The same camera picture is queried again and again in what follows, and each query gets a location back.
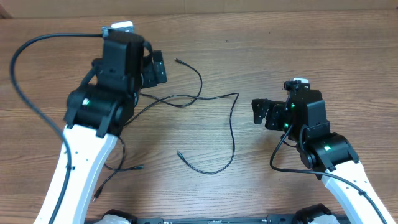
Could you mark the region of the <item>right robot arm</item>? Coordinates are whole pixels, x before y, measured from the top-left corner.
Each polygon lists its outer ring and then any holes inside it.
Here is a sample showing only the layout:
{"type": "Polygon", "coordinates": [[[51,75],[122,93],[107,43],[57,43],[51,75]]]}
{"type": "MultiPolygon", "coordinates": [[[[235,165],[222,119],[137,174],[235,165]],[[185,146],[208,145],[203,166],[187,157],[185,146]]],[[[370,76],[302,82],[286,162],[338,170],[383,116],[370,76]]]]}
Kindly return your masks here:
{"type": "Polygon", "coordinates": [[[305,169],[333,194],[351,223],[393,223],[394,219],[369,183],[353,146],[330,130],[325,102],[318,90],[290,90],[283,101],[254,99],[254,123],[283,131],[296,142],[305,169]]]}

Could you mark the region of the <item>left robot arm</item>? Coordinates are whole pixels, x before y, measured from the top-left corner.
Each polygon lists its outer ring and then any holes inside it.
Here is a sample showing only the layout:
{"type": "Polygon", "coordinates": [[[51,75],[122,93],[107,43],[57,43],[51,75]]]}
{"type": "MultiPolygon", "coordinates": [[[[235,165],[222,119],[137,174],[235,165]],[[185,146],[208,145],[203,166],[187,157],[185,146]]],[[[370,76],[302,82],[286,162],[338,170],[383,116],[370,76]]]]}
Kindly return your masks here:
{"type": "Polygon", "coordinates": [[[62,147],[55,173],[36,223],[83,223],[104,162],[114,149],[123,126],[133,116],[140,90],[166,82],[156,72],[149,42],[137,34],[113,30],[104,39],[103,55],[67,99],[63,135],[72,164],[58,212],[58,196],[67,171],[62,147]]]}

